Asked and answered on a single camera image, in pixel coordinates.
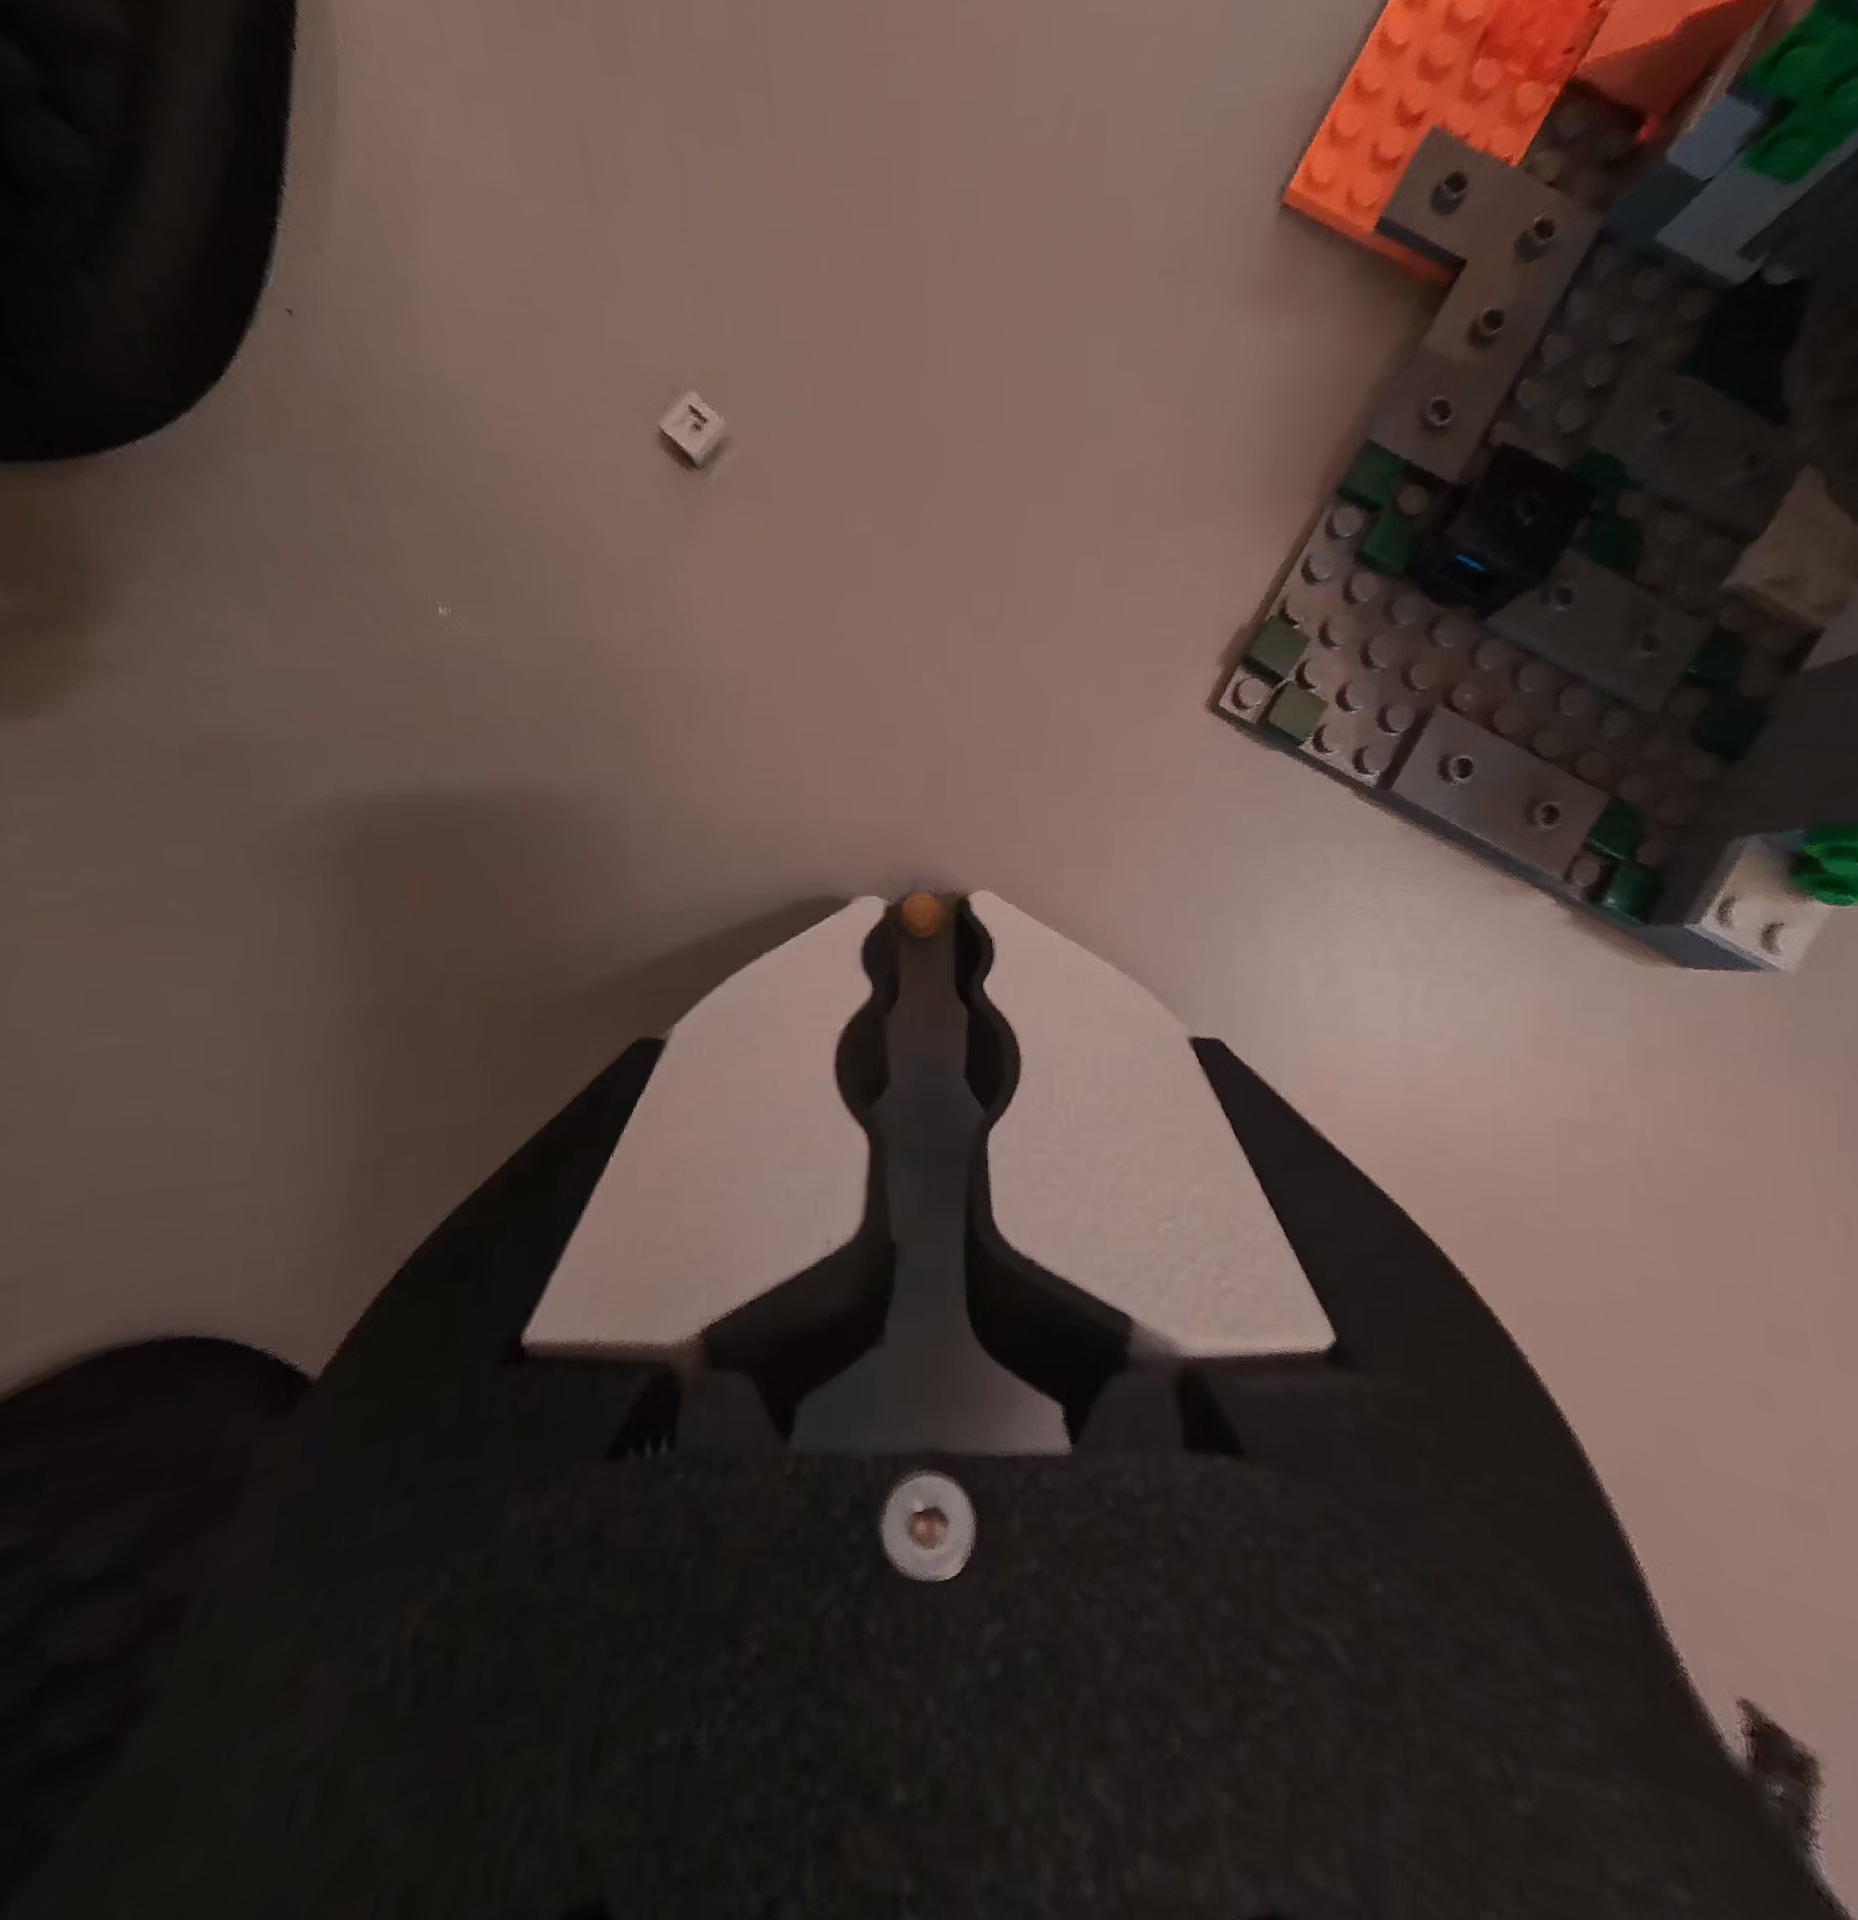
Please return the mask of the toy brick castle model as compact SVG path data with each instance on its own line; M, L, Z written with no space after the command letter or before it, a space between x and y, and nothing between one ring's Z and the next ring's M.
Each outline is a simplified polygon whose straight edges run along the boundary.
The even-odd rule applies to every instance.
M1444 299L1217 717L1796 969L1858 907L1858 2L1385 5L1282 203Z

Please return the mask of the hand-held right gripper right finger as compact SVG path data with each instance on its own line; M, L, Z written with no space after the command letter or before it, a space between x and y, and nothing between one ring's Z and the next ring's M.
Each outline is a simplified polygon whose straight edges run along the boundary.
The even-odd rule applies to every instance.
M1123 1375L1319 1364L1326 1304L1153 992L969 896L969 1325L1079 1440Z

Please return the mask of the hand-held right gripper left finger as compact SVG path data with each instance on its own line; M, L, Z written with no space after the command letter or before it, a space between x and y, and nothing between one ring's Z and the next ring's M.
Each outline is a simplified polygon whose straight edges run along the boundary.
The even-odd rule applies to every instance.
M860 896L659 1043L521 1332L535 1360L743 1377L781 1433L881 1343L890 908Z

